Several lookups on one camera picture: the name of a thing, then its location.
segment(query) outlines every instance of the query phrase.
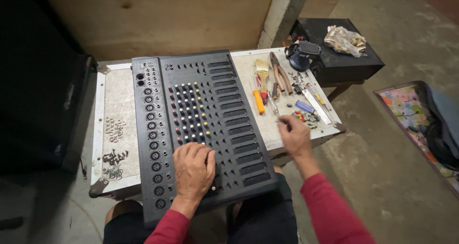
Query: white table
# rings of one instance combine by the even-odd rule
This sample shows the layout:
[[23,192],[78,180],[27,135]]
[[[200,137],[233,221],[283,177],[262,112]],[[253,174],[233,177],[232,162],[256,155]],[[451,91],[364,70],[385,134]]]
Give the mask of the white table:
[[[293,70],[288,60],[285,58],[283,48],[263,49],[263,50],[247,50],[231,52],[234,65],[238,76],[242,82],[244,92],[250,102],[252,112],[255,116],[256,123],[260,129],[263,141],[270,155],[273,157],[284,152],[282,140],[277,130],[277,117],[271,112],[269,106],[265,106],[265,113],[258,114],[255,99],[253,97],[253,85],[251,76],[256,71],[254,61],[256,59],[269,60],[269,53],[274,52],[279,60],[280,65],[286,73]],[[97,89],[95,98],[95,118],[94,118],[94,142],[92,154],[92,170],[91,170],[91,187],[96,189],[101,196],[114,199],[132,198],[133,195],[140,194],[140,167],[139,167],[139,150],[137,145],[137,129],[135,120],[135,103],[134,103],[134,87],[132,71],[130,69],[130,60],[117,60],[99,62],[97,73]],[[326,95],[317,84],[313,74],[307,70],[307,77],[303,78],[305,83],[314,85],[316,91],[325,101],[329,108],[332,124],[325,125],[322,120],[318,123],[316,129],[311,130],[311,139],[313,146],[328,141],[331,137],[345,131],[341,125],[341,120],[336,115],[335,110],[327,100]],[[269,77],[267,79],[268,90],[272,89],[275,82],[272,67],[270,67]],[[297,100],[301,100],[306,104],[310,104],[303,95],[292,94],[287,92],[280,94],[276,104],[279,108],[280,115],[289,115],[299,108],[293,106],[287,107],[288,103],[295,104]],[[105,119],[113,118],[120,119],[126,122],[123,126],[123,137],[118,142],[110,142],[109,135],[105,134]],[[107,179],[103,174],[103,170],[108,168],[107,163],[103,163],[101,157],[103,154],[112,152],[115,149],[116,153],[128,151],[129,155],[123,161],[120,169],[123,169],[123,177],[120,180]],[[289,157],[284,159],[273,160],[274,164],[283,165],[289,160]]]

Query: orange screwdriver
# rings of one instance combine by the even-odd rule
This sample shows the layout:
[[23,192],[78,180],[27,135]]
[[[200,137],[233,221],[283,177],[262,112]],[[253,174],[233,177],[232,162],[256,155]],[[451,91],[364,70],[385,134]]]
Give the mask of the orange screwdriver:
[[255,81],[253,80],[253,76],[252,76],[252,83],[253,83],[253,95],[255,96],[255,102],[257,103],[258,113],[260,113],[261,115],[264,113],[263,101],[261,100],[260,91],[255,86]]

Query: audio mixer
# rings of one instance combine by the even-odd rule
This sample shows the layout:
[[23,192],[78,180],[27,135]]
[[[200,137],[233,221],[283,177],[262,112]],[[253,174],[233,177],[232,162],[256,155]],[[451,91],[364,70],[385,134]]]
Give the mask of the audio mixer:
[[277,187],[277,177],[227,50],[132,59],[144,220],[174,201],[172,154],[188,142],[216,151],[215,179],[197,213]]

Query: plastic bag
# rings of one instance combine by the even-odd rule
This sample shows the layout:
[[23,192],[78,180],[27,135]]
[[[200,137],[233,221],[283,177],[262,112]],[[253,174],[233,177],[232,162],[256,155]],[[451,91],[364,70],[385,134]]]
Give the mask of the plastic bag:
[[338,53],[352,54],[354,57],[367,55],[364,53],[367,44],[364,37],[343,27],[336,27],[336,25],[328,27],[324,43]]

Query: concrete floor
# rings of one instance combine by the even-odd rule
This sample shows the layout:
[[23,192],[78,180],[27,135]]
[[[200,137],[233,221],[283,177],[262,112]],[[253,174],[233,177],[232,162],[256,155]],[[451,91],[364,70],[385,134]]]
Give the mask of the concrete floor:
[[[348,132],[314,149],[322,170],[378,243],[459,242],[459,200],[373,94],[390,85],[423,80],[458,99],[458,28],[422,0],[341,0],[331,17],[350,18],[386,67],[333,101]],[[91,124],[83,148],[86,164],[92,153]],[[301,240],[317,243],[298,192],[300,175],[293,163],[284,173],[292,188]],[[115,201],[89,198],[89,182],[81,174],[75,179],[61,172],[28,177],[38,180],[33,184],[34,213],[27,218],[27,243],[101,243],[105,214]],[[204,221],[202,216],[193,220],[192,228],[199,228],[200,219]],[[217,235],[224,232],[221,225],[221,220],[213,222]],[[198,235],[206,237],[203,231]]]

